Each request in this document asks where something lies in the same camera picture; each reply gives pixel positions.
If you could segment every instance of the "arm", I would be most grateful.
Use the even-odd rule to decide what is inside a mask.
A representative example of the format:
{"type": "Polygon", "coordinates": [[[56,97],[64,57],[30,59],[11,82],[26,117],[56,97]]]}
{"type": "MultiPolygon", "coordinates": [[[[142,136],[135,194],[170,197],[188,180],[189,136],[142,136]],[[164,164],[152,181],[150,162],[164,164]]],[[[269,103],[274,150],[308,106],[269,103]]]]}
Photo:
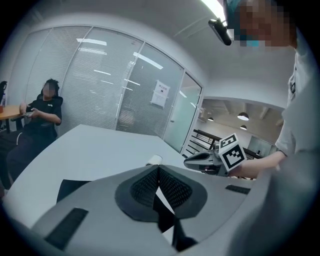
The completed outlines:
{"type": "Polygon", "coordinates": [[[56,114],[45,113],[36,108],[33,108],[31,110],[32,110],[32,114],[30,115],[31,118],[42,118],[48,122],[55,123],[57,125],[61,124],[61,119],[56,114]]]}
{"type": "Polygon", "coordinates": [[[20,115],[23,115],[27,112],[27,108],[33,108],[34,106],[34,102],[31,102],[30,104],[26,104],[24,101],[20,104],[19,106],[19,112],[20,112],[20,115]]]}
{"type": "Polygon", "coordinates": [[[29,107],[25,102],[22,102],[19,106],[20,115],[23,115],[27,111],[27,107],[29,107]]]}
{"type": "Polygon", "coordinates": [[[229,176],[240,176],[250,179],[256,179],[260,171],[267,168],[276,167],[280,163],[280,161],[285,158],[286,155],[284,153],[282,153],[281,151],[277,151],[261,159],[248,160],[242,165],[231,170],[229,176]]]}

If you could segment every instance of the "fluorescent light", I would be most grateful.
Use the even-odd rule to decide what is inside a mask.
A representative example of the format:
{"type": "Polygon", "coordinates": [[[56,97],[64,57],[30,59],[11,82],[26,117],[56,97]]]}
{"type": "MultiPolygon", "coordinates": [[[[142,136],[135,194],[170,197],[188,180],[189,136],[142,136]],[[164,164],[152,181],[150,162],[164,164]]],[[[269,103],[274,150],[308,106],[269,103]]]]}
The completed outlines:
{"type": "Polygon", "coordinates": [[[96,50],[96,49],[90,49],[90,48],[80,48],[80,52],[88,52],[88,53],[93,53],[93,54],[102,54],[102,55],[107,55],[106,52],[103,50],[96,50]]]}
{"type": "Polygon", "coordinates": [[[110,74],[110,73],[102,72],[102,71],[99,71],[99,70],[94,70],[94,72],[98,72],[98,73],[102,73],[102,74],[106,74],[106,75],[111,76],[111,74],[110,74]]]}
{"type": "Polygon", "coordinates": [[[224,8],[222,5],[218,2],[218,0],[201,0],[217,17],[220,18],[221,21],[225,21],[225,13],[224,8]]]}
{"type": "Polygon", "coordinates": [[[182,91],[179,91],[179,93],[183,96],[183,97],[187,97],[182,91]]]}
{"type": "Polygon", "coordinates": [[[146,56],[143,56],[143,55],[141,55],[141,54],[139,54],[137,52],[134,52],[133,56],[135,56],[135,57],[138,56],[138,58],[140,58],[141,60],[144,60],[145,62],[150,63],[151,65],[155,66],[156,68],[158,68],[160,70],[162,70],[164,68],[163,66],[161,66],[158,63],[154,62],[153,60],[151,60],[151,59],[147,58],[146,56]]]}
{"type": "Polygon", "coordinates": [[[104,82],[104,83],[107,83],[107,84],[111,84],[111,85],[113,85],[113,83],[112,83],[112,82],[107,82],[107,81],[103,81],[103,80],[101,80],[101,82],[104,82]]]}
{"type": "Polygon", "coordinates": [[[133,91],[132,89],[130,89],[130,88],[128,88],[128,87],[122,86],[122,88],[125,88],[125,89],[127,89],[127,90],[133,91]]]}
{"type": "Polygon", "coordinates": [[[105,41],[100,41],[100,40],[82,39],[82,38],[77,38],[76,40],[77,40],[79,43],[92,43],[92,44],[107,46],[107,42],[105,42],[105,41]]]}
{"type": "Polygon", "coordinates": [[[133,81],[131,81],[131,80],[127,80],[127,79],[124,79],[124,80],[126,80],[126,81],[128,81],[128,82],[130,82],[130,83],[133,83],[133,84],[135,84],[135,85],[137,85],[137,86],[140,86],[140,83],[133,82],[133,81]]]}

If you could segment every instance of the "wooden table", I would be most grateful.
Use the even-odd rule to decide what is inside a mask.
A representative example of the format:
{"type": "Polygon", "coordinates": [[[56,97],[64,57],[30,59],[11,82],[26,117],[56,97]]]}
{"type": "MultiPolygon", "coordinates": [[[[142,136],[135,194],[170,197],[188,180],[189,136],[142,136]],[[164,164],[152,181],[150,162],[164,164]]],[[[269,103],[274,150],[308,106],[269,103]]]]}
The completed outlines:
{"type": "Polygon", "coordinates": [[[20,116],[19,106],[5,106],[0,113],[0,120],[5,120],[6,132],[10,133],[9,119],[20,116]]]}

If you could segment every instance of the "black t-shirt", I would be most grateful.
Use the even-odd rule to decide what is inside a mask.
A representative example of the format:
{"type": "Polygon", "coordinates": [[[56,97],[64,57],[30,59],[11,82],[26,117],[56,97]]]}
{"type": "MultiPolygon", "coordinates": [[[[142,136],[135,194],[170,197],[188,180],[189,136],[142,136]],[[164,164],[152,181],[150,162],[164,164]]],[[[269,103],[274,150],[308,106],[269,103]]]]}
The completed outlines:
{"type": "MultiPolygon", "coordinates": [[[[61,100],[58,98],[53,98],[48,101],[44,101],[43,99],[34,100],[32,103],[29,104],[30,107],[27,108],[27,112],[30,112],[32,108],[36,108],[39,111],[48,113],[48,114],[55,114],[62,120],[61,115],[61,100]]],[[[42,135],[48,137],[48,139],[53,139],[57,137],[56,130],[54,125],[49,128],[41,128],[41,125],[47,123],[48,121],[41,118],[36,117],[31,119],[31,121],[26,124],[23,130],[29,135],[42,135]]]]}

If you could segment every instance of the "doorway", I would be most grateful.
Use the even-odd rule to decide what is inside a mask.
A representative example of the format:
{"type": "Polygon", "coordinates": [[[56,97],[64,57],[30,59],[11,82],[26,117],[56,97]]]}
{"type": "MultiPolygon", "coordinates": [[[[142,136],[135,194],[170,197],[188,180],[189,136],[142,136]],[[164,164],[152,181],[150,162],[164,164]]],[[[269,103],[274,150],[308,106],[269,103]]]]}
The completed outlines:
{"type": "Polygon", "coordinates": [[[202,88],[185,73],[163,137],[163,140],[179,153],[194,119],[201,90],[202,88]]]}

